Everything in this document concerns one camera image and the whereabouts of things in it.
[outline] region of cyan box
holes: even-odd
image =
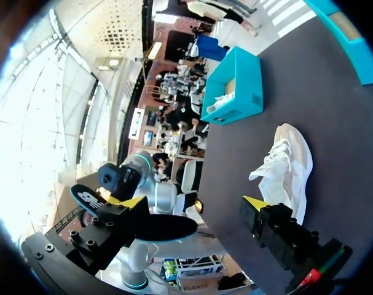
[[[373,84],[373,52],[356,27],[331,0],[305,2],[339,41],[361,84]]]
[[[216,97],[225,94],[226,85],[232,79],[235,79],[234,99],[208,114],[206,108],[216,102]],[[225,125],[259,114],[262,110],[260,58],[234,47],[206,81],[201,118],[205,122]]]

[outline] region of blue cardboard box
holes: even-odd
[[[216,97],[226,94],[229,83],[234,84],[234,98],[208,114],[207,107],[216,102]],[[206,81],[201,118],[205,122],[225,125],[262,111],[260,58],[234,47]]]

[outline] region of dark gray table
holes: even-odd
[[[352,274],[373,244],[373,85],[361,86],[339,43],[314,18],[260,54],[264,112],[211,124],[199,198],[203,218],[248,276],[267,294],[283,294],[292,275],[253,240],[239,214],[243,195],[262,199],[248,181],[283,122],[310,146],[304,225],[320,242],[353,248],[340,272]]]

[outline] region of white sneaker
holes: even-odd
[[[264,164],[249,175],[262,176],[259,189],[265,202],[284,203],[293,209],[298,224],[304,221],[307,198],[305,187],[313,168],[312,154],[300,131],[284,123],[275,132],[273,146]]]
[[[228,103],[230,100],[234,99],[234,92],[230,94],[225,94],[219,97],[215,97],[216,102],[212,106],[208,106],[206,108],[206,112],[208,114],[211,114],[213,111],[217,110],[220,108],[222,105]]]

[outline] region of black insole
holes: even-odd
[[[81,184],[70,188],[76,202],[93,215],[100,206],[106,203],[95,191]],[[147,242],[169,242],[186,238],[197,230],[197,223],[187,217],[150,214],[141,219],[135,218],[134,230],[136,238]]]
[[[136,238],[147,242],[169,242],[194,234],[197,223],[175,215],[151,214],[137,227]]]

